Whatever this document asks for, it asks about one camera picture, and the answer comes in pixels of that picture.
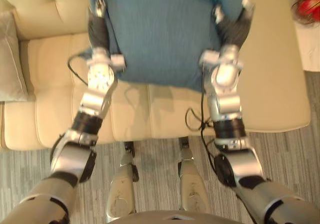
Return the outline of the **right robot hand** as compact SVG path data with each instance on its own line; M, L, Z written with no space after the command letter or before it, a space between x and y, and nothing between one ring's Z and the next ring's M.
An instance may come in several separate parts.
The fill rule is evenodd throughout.
M241 49L246 41L254 16L255 6L250 0L242 0L242 10L236 21L227 18L221 5L216 5L212 15L222 46L236 46Z

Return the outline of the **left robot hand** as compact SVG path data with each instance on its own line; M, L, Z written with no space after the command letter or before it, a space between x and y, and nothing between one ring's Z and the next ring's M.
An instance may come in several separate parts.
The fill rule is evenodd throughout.
M110 37L105 22L106 3L104 0L95 0L93 10L88 11L88 36L92 49L104 48L110 50Z

